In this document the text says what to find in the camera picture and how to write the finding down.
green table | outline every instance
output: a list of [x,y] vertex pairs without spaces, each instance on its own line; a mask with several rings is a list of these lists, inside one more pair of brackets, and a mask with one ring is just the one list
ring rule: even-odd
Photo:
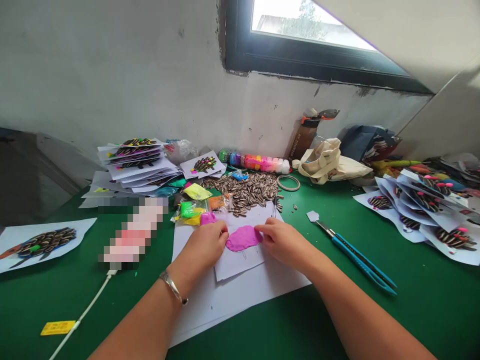
[[[283,191],[282,217],[328,255],[355,283],[439,359],[473,359],[480,339],[480,269],[458,263],[425,244],[404,239],[388,220],[352,199],[348,182]],[[80,194],[48,222],[98,217],[82,244],[66,255],[0,274],[2,359],[48,359],[64,335],[40,336],[47,322],[76,320],[105,280],[98,254],[131,208],[78,209]],[[293,211],[293,204],[298,211]],[[372,284],[306,212],[340,232],[398,285],[392,298]],[[159,224],[156,241],[137,270],[120,271],[109,282],[57,359],[86,359],[135,305],[172,258],[171,215]],[[307,286],[258,304],[175,346],[168,359],[347,359],[322,300]]]

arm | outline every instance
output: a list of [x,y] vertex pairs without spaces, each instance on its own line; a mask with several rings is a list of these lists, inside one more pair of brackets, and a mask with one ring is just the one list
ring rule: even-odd
[[351,360],[435,359],[388,312],[291,225],[269,218],[257,225],[263,245],[316,287]]
[[[200,226],[192,233],[167,267],[183,298],[217,262],[228,238],[224,221]],[[158,279],[89,359],[164,359],[181,310],[172,290]]]

window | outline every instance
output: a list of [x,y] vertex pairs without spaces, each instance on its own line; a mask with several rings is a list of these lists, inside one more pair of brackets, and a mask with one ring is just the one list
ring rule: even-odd
[[431,94],[312,0],[227,0],[225,65]]

yellow label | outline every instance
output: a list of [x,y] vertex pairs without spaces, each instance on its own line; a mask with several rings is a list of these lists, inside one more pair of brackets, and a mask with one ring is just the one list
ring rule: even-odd
[[74,327],[76,321],[53,321],[47,322],[40,333],[40,336],[68,334]]

pile of sunflower seeds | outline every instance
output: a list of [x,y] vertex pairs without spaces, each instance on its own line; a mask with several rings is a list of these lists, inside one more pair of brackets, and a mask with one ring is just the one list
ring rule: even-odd
[[[232,193],[233,215],[246,217],[247,211],[260,205],[267,206],[267,201],[274,200],[282,189],[277,187],[277,176],[269,172],[255,172],[248,175],[247,180],[238,181],[232,176],[223,175],[220,178],[205,177],[201,184],[204,189],[217,189],[223,195]],[[277,210],[282,212],[282,204],[278,201]]]

